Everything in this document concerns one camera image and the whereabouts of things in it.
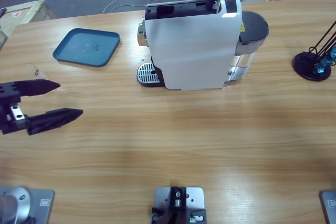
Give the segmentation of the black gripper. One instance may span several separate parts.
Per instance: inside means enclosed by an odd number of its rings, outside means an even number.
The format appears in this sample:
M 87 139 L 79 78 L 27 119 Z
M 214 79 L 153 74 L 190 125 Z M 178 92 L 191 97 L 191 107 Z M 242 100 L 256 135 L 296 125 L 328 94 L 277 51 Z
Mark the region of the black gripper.
M 18 103 L 21 97 L 46 94 L 60 84 L 45 80 L 25 80 L 1 83 L 1 103 Z M 1 132 L 3 135 L 26 129 L 29 135 L 39 134 L 62 127 L 80 117 L 83 110 L 62 108 L 41 115 L 26 117 L 18 104 L 1 105 Z

